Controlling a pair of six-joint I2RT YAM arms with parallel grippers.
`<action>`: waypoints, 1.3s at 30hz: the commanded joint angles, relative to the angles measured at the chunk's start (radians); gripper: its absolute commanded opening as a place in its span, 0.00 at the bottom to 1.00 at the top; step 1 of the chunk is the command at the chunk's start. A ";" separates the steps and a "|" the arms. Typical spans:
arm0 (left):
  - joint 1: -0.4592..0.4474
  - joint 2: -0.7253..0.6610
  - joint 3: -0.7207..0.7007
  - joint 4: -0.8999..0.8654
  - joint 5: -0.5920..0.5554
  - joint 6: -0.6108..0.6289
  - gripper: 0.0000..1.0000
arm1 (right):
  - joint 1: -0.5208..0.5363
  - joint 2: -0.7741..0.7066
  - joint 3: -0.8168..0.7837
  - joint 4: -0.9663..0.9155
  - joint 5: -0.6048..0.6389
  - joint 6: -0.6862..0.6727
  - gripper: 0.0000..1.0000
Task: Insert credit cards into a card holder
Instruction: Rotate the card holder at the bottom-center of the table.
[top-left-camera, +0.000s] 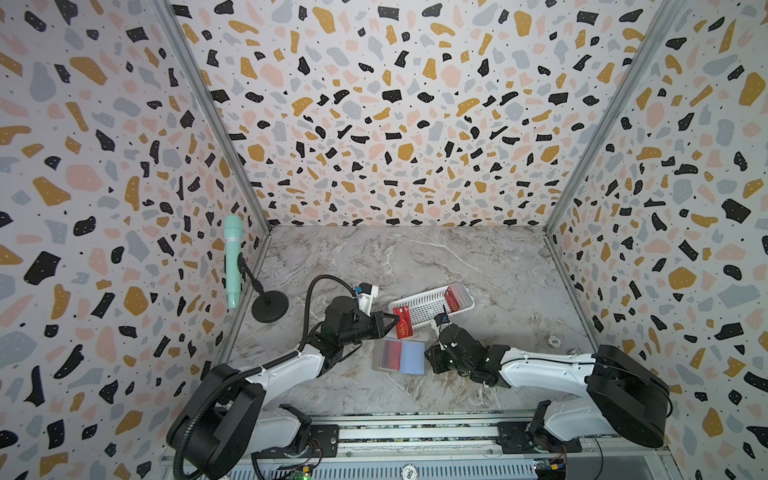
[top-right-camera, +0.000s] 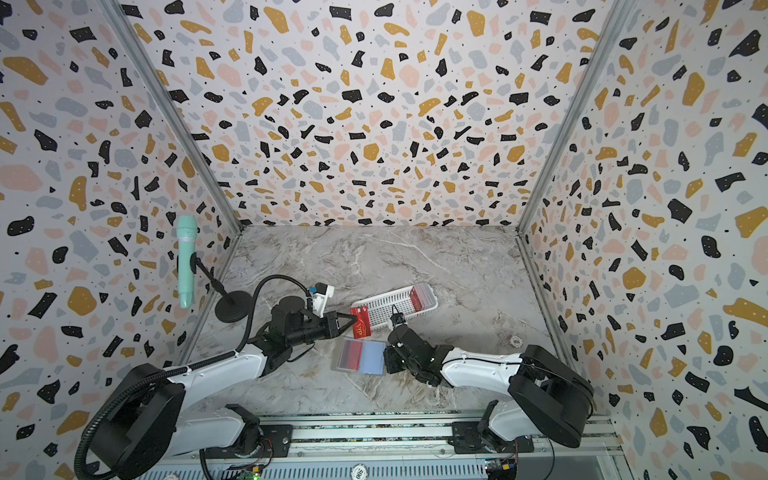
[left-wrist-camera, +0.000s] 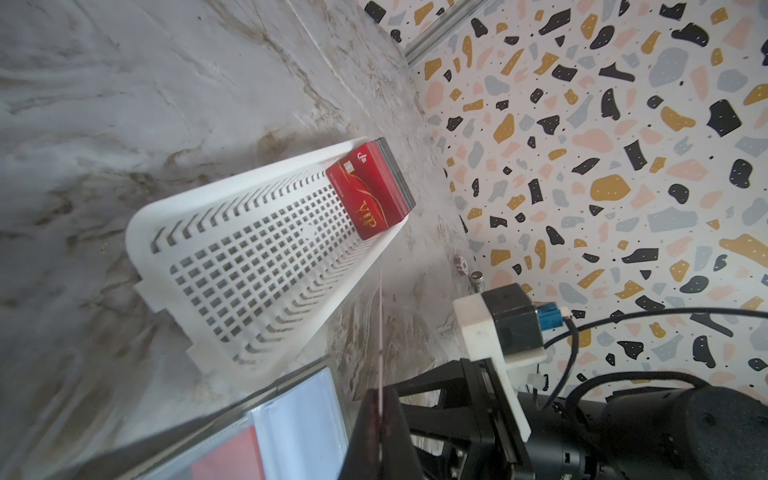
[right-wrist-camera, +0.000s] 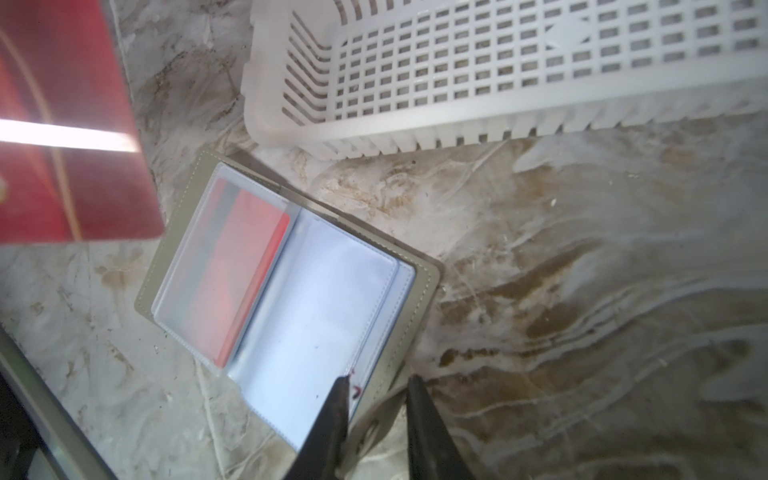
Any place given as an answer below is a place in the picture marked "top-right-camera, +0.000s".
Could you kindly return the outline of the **white plastic mesh basket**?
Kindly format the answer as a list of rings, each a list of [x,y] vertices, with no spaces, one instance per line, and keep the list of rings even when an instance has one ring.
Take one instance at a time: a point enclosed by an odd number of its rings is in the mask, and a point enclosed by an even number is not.
[[[439,306],[433,288],[425,282],[374,295],[352,304],[350,313],[363,320],[371,331],[392,328],[391,316],[402,314],[405,320],[435,310]]]

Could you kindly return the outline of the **red credit card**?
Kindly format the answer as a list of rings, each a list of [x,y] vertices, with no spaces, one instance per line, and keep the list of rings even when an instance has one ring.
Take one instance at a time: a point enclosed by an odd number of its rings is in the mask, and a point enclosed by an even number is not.
[[[366,305],[351,307],[350,313],[356,317],[356,322],[352,327],[353,338],[362,339],[371,335],[371,321],[369,307]]]
[[[357,371],[360,366],[363,348],[363,342],[354,339],[345,339],[341,343],[337,367],[342,370]]]

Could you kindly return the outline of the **stack of red cards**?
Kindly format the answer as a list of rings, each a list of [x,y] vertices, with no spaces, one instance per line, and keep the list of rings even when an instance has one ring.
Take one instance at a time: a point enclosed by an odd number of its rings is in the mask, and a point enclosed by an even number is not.
[[[409,298],[415,312],[432,310],[438,305],[431,286],[424,282],[415,284],[412,287]]]

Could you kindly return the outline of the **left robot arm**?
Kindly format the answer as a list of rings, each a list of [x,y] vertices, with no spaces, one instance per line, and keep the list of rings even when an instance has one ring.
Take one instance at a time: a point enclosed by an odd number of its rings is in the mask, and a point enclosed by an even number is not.
[[[318,315],[311,299],[297,296],[281,299],[271,315],[232,351],[176,368],[132,369],[85,427],[74,458],[76,477],[96,478],[87,468],[89,454],[106,467],[102,478],[134,479],[170,456],[215,448],[247,456],[265,448],[261,421],[245,407],[230,403],[199,415],[192,406],[273,373],[295,360],[295,346],[335,339],[358,320],[336,311]]]

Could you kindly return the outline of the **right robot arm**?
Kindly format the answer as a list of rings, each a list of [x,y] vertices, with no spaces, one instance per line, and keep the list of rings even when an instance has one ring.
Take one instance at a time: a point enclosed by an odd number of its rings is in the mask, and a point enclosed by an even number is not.
[[[514,441],[534,435],[568,448],[581,445],[594,412],[594,389],[545,348],[531,344],[521,353],[490,355],[433,346],[404,323],[387,342],[389,374],[407,371],[430,387],[479,388],[505,397],[487,405],[473,433],[457,435],[458,450],[505,453]]]

